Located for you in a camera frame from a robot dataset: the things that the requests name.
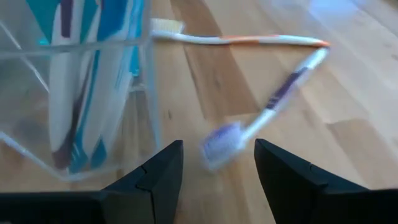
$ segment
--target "toothbrush handle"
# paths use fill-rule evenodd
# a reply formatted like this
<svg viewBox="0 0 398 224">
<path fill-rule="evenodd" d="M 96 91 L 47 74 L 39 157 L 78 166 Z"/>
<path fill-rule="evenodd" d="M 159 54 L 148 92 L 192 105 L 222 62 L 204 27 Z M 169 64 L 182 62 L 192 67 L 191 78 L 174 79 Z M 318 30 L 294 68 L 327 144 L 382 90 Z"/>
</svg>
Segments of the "toothbrush handle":
<svg viewBox="0 0 398 224">
<path fill-rule="evenodd" d="M 230 44 L 297 44 L 314 47 L 328 47 L 330 44 L 312 37 L 299 37 L 292 35 L 229 35 L 220 37 Z"/>
<path fill-rule="evenodd" d="M 266 109 L 280 110 L 287 102 L 292 90 L 308 80 L 311 71 L 327 56 L 328 48 L 320 48 L 304 60 L 296 70 L 289 75 L 285 83 L 273 94 L 266 105 Z"/>
<path fill-rule="evenodd" d="M 308 79 L 311 71 L 322 62 L 328 51 L 328 48 L 317 50 L 299 65 L 296 71 L 289 75 L 285 83 L 270 98 L 262 113 L 243 132 L 243 141 L 251 139 L 264 125 L 274 118 L 278 111 L 286 105 L 293 90 Z"/>
</svg>

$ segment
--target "wood grain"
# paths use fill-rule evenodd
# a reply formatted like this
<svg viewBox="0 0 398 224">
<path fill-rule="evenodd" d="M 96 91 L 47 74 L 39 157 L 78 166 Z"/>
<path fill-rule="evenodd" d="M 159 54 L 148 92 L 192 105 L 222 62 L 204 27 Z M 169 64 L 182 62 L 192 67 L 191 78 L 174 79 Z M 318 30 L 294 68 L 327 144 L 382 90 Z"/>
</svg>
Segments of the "wood grain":
<svg viewBox="0 0 398 224">
<path fill-rule="evenodd" d="M 258 138 L 370 189 L 398 187 L 398 2 L 394 0 L 154 0 L 152 16 L 184 21 L 197 35 L 291 34 L 331 42 L 331 54 Z M 176 223 L 274 223 L 254 164 L 254 141 L 218 172 L 201 163 L 200 144 L 224 123 L 252 121 L 289 73 L 313 51 L 265 45 L 197 46 L 155 43 L 163 145 L 183 139 L 183 184 Z M 16 63 L 0 74 L 0 128 L 31 120 L 37 82 Z M 33 89 L 32 95 L 25 94 Z M 15 92 L 14 98 L 9 94 Z M 129 166 L 74 184 L 64 183 L 12 149 L 0 146 L 0 191 L 100 189 L 139 165 L 151 129 L 146 97 L 133 94 L 119 131 L 117 158 Z M 22 121 L 15 118 L 24 117 Z M 29 135 L 34 139 L 40 137 Z"/>
<path fill-rule="evenodd" d="M 186 32 L 222 35 L 202 0 L 170 2 L 176 18 L 184 21 Z M 206 118 L 220 119 L 228 115 L 258 111 L 243 73 L 228 47 L 186 45 L 184 51 Z"/>
</svg>

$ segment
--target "toothbrush head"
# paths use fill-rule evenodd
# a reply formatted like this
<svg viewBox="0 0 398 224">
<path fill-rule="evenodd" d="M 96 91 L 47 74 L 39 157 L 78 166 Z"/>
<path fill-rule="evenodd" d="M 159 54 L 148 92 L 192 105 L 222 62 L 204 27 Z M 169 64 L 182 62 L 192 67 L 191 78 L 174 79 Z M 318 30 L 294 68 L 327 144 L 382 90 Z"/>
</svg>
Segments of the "toothbrush head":
<svg viewBox="0 0 398 224">
<path fill-rule="evenodd" d="M 240 122 L 226 124 L 210 133 L 201 145 L 207 168 L 216 170 L 242 151 L 246 143 L 242 135 Z"/>
<path fill-rule="evenodd" d="M 184 23 L 172 19 L 152 18 L 151 20 L 153 31 L 165 31 L 180 34 L 184 30 Z"/>
</svg>

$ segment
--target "blue toothbrush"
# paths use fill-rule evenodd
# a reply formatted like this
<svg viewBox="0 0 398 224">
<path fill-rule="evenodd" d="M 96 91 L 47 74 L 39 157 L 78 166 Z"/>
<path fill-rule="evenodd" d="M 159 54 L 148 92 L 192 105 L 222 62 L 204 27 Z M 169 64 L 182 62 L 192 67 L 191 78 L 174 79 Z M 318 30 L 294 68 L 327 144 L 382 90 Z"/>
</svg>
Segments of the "blue toothbrush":
<svg viewBox="0 0 398 224">
<path fill-rule="evenodd" d="M 132 0 L 102 0 L 97 41 L 124 40 L 129 33 Z M 110 101 L 114 83 L 122 64 L 124 50 L 108 48 L 97 50 L 91 77 L 85 91 L 78 127 L 74 138 L 71 173 L 84 168 L 94 151 L 104 148 L 100 138 L 107 114 L 112 110 Z"/>
<path fill-rule="evenodd" d="M 141 36 L 141 22 L 144 3 L 145 0 L 134 1 L 130 16 L 131 28 L 128 33 L 129 38 L 139 38 Z M 101 130 L 101 136 L 99 137 L 101 144 L 98 145 L 91 157 L 92 169 L 101 166 L 113 148 L 119 124 L 123 119 L 123 110 L 129 94 L 129 87 L 133 76 L 137 75 L 137 72 L 139 71 L 138 68 L 139 48 L 137 46 L 126 48 L 124 51 L 123 64 L 118 73 L 118 78 L 112 92 L 112 99 L 110 100 L 110 108 L 112 108 L 112 110 L 108 114 L 106 123 Z"/>
</svg>

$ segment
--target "white bristles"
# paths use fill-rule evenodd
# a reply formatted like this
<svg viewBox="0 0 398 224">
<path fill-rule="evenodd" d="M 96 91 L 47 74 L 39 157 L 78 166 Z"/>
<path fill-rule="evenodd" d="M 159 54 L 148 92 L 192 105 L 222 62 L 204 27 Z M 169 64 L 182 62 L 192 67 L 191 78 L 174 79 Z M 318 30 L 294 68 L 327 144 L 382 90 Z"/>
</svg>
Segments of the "white bristles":
<svg viewBox="0 0 398 224">
<path fill-rule="evenodd" d="M 150 20 L 152 31 L 165 31 L 174 34 L 179 34 L 184 29 L 184 23 L 180 21 L 175 21 L 171 19 L 158 19 L 153 18 Z"/>
</svg>

